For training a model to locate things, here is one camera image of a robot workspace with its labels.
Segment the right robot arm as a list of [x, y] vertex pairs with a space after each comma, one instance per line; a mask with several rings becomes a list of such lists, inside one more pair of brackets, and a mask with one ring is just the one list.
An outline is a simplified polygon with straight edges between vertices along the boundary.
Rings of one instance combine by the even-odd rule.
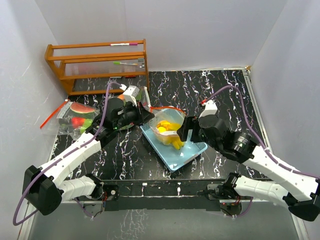
[[206, 143], [228, 160], [250, 167], [267, 176], [269, 181], [250, 179], [230, 173], [222, 185], [207, 187], [204, 195], [213, 198], [251, 197], [287, 208], [296, 217], [313, 222], [320, 214], [320, 180], [307, 176], [281, 160], [273, 161], [249, 134], [230, 130], [216, 115], [186, 117], [177, 130], [181, 141]]

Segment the yellow starfruit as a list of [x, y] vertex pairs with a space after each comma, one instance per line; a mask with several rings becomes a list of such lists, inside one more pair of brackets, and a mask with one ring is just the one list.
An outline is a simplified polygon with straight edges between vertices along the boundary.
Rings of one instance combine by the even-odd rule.
[[179, 128], [181, 127], [181, 125], [179, 123], [172, 123], [172, 122], [168, 122], [166, 120], [162, 120], [160, 121], [157, 125], [156, 128], [159, 131], [159, 133], [164, 133], [167, 131], [177, 131]]

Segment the yellow banana bunch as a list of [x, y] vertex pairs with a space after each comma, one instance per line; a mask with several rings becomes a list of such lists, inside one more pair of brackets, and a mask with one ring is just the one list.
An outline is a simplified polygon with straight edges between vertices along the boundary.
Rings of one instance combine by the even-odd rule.
[[163, 142], [164, 145], [172, 145], [176, 150], [180, 150], [184, 146], [184, 142], [180, 140], [179, 136], [168, 137]]

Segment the watermelon slice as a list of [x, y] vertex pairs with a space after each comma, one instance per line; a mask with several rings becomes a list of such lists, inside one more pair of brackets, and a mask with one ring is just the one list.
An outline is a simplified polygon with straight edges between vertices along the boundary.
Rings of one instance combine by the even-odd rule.
[[75, 112], [75, 113], [78, 113], [78, 114], [89, 114], [89, 113], [93, 113], [96, 111], [95, 108], [92, 108], [90, 106], [86, 106], [86, 105], [83, 105], [81, 103], [78, 103], [78, 102], [73, 102], [71, 105], [70, 105], [70, 109]]

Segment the white dotted zip bag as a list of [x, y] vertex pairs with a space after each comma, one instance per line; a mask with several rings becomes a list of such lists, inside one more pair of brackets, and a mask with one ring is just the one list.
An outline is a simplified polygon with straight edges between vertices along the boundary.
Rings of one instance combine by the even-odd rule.
[[151, 102], [150, 102], [150, 98], [149, 98], [149, 93], [148, 93], [148, 89], [146, 86], [141, 86], [138, 87], [139, 88], [139, 93], [136, 97], [136, 103], [140, 102], [143, 107], [147, 110], [147, 111], [151, 111]]

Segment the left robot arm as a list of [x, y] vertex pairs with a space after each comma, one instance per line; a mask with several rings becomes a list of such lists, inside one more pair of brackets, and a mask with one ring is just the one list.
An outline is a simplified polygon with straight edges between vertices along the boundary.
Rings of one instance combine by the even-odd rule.
[[106, 112], [97, 115], [78, 140], [56, 158], [40, 167], [31, 165], [25, 171], [22, 197], [44, 216], [51, 214], [64, 201], [81, 196], [100, 199], [104, 188], [98, 177], [89, 173], [67, 180], [67, 176], [110, 143], [121, 128], [130, 124], [141, 126], [153, 117], [148, 98], [141, 98], [136, 103], [110, 98]]

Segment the clear bag orange zipper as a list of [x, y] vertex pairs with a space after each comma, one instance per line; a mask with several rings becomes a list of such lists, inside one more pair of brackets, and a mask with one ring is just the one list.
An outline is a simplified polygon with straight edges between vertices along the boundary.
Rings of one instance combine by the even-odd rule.
[[154, 118], [148, 124], [156, 139], [165, 146], [172, 145], [180, 150], [184, 143], [177, 131], [183, 125], [186, 113], [173, 106], [151, 107], [150, 112], [154, 114]]
[[73, 112], [70, 106], [75, 101], [66, 99], [55, 111], [53, 111], [47, 119], [40, 125], [40, 129], [44, 134], [47, 135], [68, 135], [72, 139], [77, 140], [80, 136], [80, 127], [74, 128], [71, 123], [73, 117], [81, 117], [85, 119], [94, 120], [100, 114], [100, 110], [92, 106], [85, 105], [87, 107], [92, 107], [95, 112], [88, 114], [79, 114]]

